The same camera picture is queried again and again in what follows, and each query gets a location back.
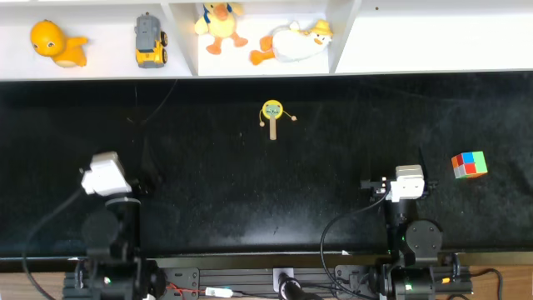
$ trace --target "white label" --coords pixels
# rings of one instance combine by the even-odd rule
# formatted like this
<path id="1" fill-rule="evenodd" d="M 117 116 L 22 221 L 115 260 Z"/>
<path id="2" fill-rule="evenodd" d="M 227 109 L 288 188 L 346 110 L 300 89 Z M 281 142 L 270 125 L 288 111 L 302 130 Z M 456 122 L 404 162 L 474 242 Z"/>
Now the white label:
<path id="1" fill-rule="evenodd" d="M 206 287 L 206 296 L 231 298 L 233 291 L 229 288 Z"/>

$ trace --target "wooden floor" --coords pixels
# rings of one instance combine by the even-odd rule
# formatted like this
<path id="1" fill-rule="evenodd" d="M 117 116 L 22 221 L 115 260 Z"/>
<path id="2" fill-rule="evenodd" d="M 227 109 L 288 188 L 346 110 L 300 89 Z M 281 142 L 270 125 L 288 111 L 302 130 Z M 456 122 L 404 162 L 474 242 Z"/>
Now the wooden floor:
<path id="1" fill-rule="evenodd" d="M 477 273 L 490 267 L 472 267 L 471 272 Z M 504 278 L 503 298 L 506 300 L 533 299 L 533 266 L 494 267 Z M 36 273 L 37 282 L 56 299 L 61 299 L 63 273 Z M 494 273 L 475 277 L 474 294 L 466 295 L 470 300 L 497 300 L 498 278 Z M 43 299 L 27 280 L 23 273 L 0 273 L 0 300 L 33 300 Z"/>

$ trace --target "stuffed duck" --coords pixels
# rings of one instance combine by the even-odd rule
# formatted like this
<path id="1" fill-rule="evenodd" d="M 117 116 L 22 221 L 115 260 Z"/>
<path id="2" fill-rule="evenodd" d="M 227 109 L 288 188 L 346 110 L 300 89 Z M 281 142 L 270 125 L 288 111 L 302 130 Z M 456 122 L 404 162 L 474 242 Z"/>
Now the stuffed duck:
<path id="1" fill-rule="evenodd" d="M 60 67 L 85 67 L 87 59 L 82 45 L 86 37 L 67 37 L 61 28 L 52 21 L 44 20 L 33 26 L 30 32 L 35 52 L 50 57 Z"/>
<path id="2" fill-rule="evenodd" d="M 237 16 L 243 14 L 241 5 L 229 2 L 204 3 L 203 10 L 203 16 L 194 25 L 194 31 L 200 35 L 209 32 L 215 37 L 215 42 L 207 46 L 209 53 L 220 54 L 222 52 L 222 39 L 224 38 L 232 38 L 235 47 L 243 47 L 248 44 L 247 39 L 239 37 L 237 34 L 237 22 L 233 17 L 233 13 Z"/>
<path id="3" fill-rule="evenodd" d="M 255 66 L 271 58 L 283 63 L 301 61 L 324 51 L 332 36 L 330 24 L 324 20 L 319 20 L 309 32 L 302 31 L 295 21 L 289 27 L 280 27 L 272 35 L 263 37 L 260 41 L 262 52 L 252 51 L 250 60 Z"/>

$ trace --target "colorful cube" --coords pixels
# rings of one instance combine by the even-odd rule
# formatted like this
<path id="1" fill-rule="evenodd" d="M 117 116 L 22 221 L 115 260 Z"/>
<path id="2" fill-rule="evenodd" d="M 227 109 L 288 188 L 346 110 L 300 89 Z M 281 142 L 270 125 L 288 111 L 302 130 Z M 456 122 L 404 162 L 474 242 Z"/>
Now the colorful cube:
<path id="1" fill-rule="evenodd" d="M 464 152 L 451 158 L 456 178 L 476 178 L 488 173 L 482 151 Z"/>

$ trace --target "yellow truck cab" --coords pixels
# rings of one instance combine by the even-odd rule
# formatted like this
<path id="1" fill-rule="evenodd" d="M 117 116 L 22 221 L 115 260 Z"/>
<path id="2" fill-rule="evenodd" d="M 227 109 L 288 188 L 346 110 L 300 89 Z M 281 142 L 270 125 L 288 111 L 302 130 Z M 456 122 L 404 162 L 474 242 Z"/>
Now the yellow truck cab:
<path id="1" fill-rule="evenodd" d="M 161 31 L 159 19 L 146 15 L 137 18 L 135 26 L 136 59 L 140 68 L 161 68 L 167 63 L 167 34 Z"/>

